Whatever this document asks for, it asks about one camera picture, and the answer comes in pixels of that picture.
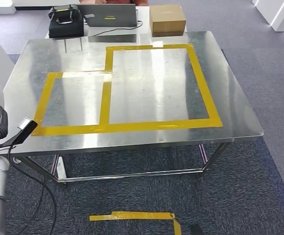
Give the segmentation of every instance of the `yellow tape outline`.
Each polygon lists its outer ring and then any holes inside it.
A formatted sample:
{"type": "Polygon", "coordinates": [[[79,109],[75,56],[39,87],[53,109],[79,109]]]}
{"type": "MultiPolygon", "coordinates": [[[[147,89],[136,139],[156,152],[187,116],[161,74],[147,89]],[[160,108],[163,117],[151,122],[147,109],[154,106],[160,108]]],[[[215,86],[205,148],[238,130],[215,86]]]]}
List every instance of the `yellow tape outline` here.
{"type": "Polygon", "coordinates": [[[119,219],[157,219],[173,220],[174,235],[181,235],[181,227],[175,219],[174,213],[170,212],[134,212],[134,211],[113,211],[107,215],[90,215],[90,221],[119,220],[119,219]]]}
{"type": "Polygon", "coordinates": [[[207,85],[199,62],[196,55],[192,44],[172,44],[155,47],[153,45],[142,46],[115,46],[107,47],[104,70],[85,71],[85,72],[69,72],[70,74],[89,74],[92,72],[112,73],[113,66],[113,52],[119,50],[151,50],[151,49],[187,49],[190,63],[193,69],[199,89],[206,108],[208,118],[202,119],[187,119],[187,120],[172,120],[172,121],[154,121],[154,122],[131,122],[131,123],[116,123],[110,124],[110,111],[111,80],[104,81],[102,101],[100,106],[100,121],[97,125],[82,125],[82,126],[47,126],[42,127],[42,119],[45,116],[48,102],[51,96],[55,79],[63,78],[63,72],[48,73],[41,98],[37,106],[34,120],[38,123],[38,127],[33,132],[33,136],[58,136],[58,135],[79,135],[92,133],[113,133],[113,132],[128,132],[128,131],[153,131],[153,130],[169,130],[169,129],[192,129],[192,128],[208,128],[222,127],[223,123],[217,111],[208,86],[207,85]]]}

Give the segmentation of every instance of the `stainless steel table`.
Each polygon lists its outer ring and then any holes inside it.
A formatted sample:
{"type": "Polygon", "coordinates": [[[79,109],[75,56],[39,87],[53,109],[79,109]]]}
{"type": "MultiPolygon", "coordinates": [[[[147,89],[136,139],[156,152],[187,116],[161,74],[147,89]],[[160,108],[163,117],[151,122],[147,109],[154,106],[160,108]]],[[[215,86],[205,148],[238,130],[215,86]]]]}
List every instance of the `stainless steel table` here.
{"type": "Polygon", "coordinates": [[[264,134],[211,32],[31,40],[5,89],[8,138],[39,126],[14,157],[57,183],[202,173],[233,141],[264,134]],[[205,143],[220,143],[210,158],[205,143]],[[202,168],[58,179],[59,154],[199,145],[202,168]],[[29,158],[54,154],[51,172],[29,158]]]}

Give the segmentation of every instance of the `black bag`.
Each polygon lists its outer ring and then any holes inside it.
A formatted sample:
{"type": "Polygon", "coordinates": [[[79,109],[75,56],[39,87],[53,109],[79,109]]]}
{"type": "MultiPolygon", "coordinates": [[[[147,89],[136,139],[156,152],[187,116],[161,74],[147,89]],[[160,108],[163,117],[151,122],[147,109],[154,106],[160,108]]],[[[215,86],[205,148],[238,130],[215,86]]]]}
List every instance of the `black bag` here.
{"type": "Polygon", "coordinates": [[[76,4],[54,6],[48,13],[50,38],[83,37],[83,17],[76,4]]]}

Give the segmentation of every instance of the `cardboard box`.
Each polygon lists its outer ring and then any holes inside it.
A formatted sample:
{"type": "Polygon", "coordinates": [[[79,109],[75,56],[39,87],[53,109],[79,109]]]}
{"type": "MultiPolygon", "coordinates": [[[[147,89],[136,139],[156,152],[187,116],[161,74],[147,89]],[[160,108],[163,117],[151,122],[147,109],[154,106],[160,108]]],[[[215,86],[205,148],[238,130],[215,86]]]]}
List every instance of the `cardboard box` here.
{"type": "Polygon", "coordinates": [[[151,5],[150,6],[150,26],[152,36],[182,36],[186,26],[186,18],[181,6],[151,5]]]}

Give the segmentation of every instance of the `laptop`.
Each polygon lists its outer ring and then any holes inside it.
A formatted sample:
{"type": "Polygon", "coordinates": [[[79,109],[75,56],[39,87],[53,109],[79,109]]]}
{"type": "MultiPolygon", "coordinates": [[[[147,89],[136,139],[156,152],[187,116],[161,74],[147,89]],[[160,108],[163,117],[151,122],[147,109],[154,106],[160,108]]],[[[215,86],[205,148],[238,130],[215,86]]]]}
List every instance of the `laptop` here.
{"type": "Polygon", "coordinates": [[[137,27],[134,4],[79,4],[90,27],[137,27]]]}

